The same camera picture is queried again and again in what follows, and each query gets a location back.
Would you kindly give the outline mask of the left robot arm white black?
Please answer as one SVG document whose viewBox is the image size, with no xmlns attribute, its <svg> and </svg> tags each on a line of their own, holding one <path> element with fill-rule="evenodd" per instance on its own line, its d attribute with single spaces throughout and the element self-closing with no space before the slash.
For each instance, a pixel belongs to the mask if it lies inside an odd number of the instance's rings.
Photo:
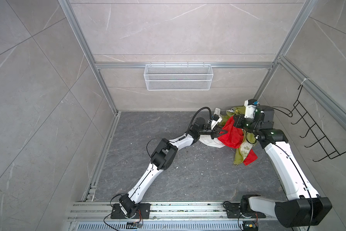
<svg viewBox="0 0 346 231">
<path fill-rule="evenodd" d="M 179 150 L 195 144 L 202 135 L 208 135 L 213 140 L 227 134 L 226 131 L 217 127 L 221 121 L 221 116 L 217 114 L 209 120 L 199 117 L 191 121 L 188 130 L 182 136 L 172 140 L 161 139 L 155 150 L 149 155 L 150 163 L 143 176 L 128 193 L 119 199 L 119 206 L 124 216 L 132 218 L 135 215 L 138 204 L 142 201 L 146 191 L 157 176 L 171 166 Z"/>
</svg>

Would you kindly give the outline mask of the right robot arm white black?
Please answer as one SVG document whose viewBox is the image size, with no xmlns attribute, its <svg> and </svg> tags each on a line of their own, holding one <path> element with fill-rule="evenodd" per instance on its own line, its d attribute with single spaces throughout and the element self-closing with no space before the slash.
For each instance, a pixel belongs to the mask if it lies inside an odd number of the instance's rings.
<svg viewBox="0 0 346 231">
<path fill-rule="evenodd" d="M 259 195 L 245 195 L 241 199 L 242 214 L 263 213 L 277 218 L 285 228 L 319 225 L 332 209 L 327 197 L 322 197 L 303 173 L 283 131 L 274 129 L 274 109 L 250 105 L 251 113 L 234 115 L 234 127 L 255 136 L 270 157 L 278 174 L 287 200 L 276 201 Z"/>
</svg>

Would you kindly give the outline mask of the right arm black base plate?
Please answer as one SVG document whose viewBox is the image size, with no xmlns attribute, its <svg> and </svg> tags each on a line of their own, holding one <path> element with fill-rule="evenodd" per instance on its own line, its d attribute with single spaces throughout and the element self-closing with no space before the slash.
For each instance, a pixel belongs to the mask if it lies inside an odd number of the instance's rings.
<svg viewBox="0 0 346 231">
<path fill-rule="evenodd" d="M 242 213 L 240 210 L 240 203 L 231 203 L 229 201 L 223 202 L 223 207 L 226 211 L 228 218 L 266 218 L 266 215 L 263 213 L 255 212 L 245 212 Z"/>
</svg>

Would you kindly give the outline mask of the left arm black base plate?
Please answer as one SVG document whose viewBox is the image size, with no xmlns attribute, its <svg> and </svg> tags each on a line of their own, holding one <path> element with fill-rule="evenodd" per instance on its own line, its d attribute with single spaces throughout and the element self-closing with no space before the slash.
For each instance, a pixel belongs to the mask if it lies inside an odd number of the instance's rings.
<svg viewBox="0 0 346 231">
<path fill-rule="evenodd" d="M 112 205 L 112 213 L 110 215 L 111 219 L 132 219 L 132 218 L 142 218 L 148 219 L 150 215 L 151 204 L 148 203 L 140 203 L 127 212 L 124 207 L 122 207 L 119 203 Z"/>
</svg>

